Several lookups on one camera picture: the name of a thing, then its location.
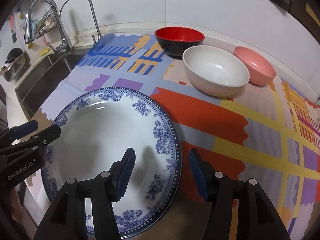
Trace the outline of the blue floral plate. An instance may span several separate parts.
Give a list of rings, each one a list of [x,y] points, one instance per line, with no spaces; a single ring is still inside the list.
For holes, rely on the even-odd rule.
[[[113,205],[120,235],[134,237],[164,216],[181,181],[182,154],[175,126],[158,103],[129,88],[101,88],[72,101],[54,124],[61,135],[46,147],[41,170],[50,200],[67,179],[92,179],[132,148],[134,169]]]

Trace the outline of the pink bowl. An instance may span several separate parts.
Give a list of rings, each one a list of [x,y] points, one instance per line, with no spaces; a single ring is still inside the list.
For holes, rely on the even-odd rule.
[[[251,83],[263,86],[270,83],[276,77],[276,70],[272,64],[256,51],[237,46],[234,48],[233,53],[247,67],[250,74],[249,81]]]

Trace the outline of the white bowl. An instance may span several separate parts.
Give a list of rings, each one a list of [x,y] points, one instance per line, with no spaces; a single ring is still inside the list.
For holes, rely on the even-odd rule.
[[[182,55],[185,73],[198,90],[216,97],[238,93],[249,82],[249,71],[233,54],[212,46],[193,46]]]

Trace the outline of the red black bowl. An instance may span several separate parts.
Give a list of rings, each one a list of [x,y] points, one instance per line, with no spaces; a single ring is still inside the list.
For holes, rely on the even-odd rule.
[[[186,27],[163,27],[154,32],[159,46],[171,57],[181,58],[190,47],[201,45],[205,36],[200,31]]]

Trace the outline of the stainless steel sink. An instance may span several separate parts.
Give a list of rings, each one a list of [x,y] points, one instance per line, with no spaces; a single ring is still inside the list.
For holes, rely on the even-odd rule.
[[[76,49],[67,54],[49,54],[33,67],[15,89],[22,111],[28,120],[88,51]]]

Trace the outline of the colourful patterned table mat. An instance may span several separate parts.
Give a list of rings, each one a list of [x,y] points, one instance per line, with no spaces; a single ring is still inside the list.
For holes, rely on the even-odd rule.
[[[41,128],[76,97],[101,87],[138,90],[175,123],[183,155],[195,147],[229,178],[259,181],[291,239],[303,239],[319,216],[319,107],[281,77],[217,99],[188,81],[151,34],[109,37],[107,54],[60,78],[30,117]]]

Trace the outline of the chrome pull-down faucet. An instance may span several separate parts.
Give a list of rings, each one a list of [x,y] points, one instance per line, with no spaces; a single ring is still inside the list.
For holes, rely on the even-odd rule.
[[[43,18],[37,21],[32,20],[33,8],[37,3],[45,2],[50,6],[50,9],[47,13],[44,14]],[[71,41],[65,32],[65,29],[62,25],[59,12],[57,10],[57,5],[54,0],[35,0],[27,10],[25,15],[25,44],[33,42],[36,38],[40,38],[44,34],[50,32],[54,28],[57,28],[61,36],[61,44],[57,47],[52,46],[47,42],[48,47],[56,54],[62,52],[70,52],[74,48],[71,44]]]

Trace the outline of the thin gooseneck faucet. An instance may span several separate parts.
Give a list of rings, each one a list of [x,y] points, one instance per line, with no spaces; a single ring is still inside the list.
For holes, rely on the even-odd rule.
[[[65,0],[59,15],[67,34],[71,34],[74,41],[80,41],[85,34],[94,44],[102,38],[92,0]]]

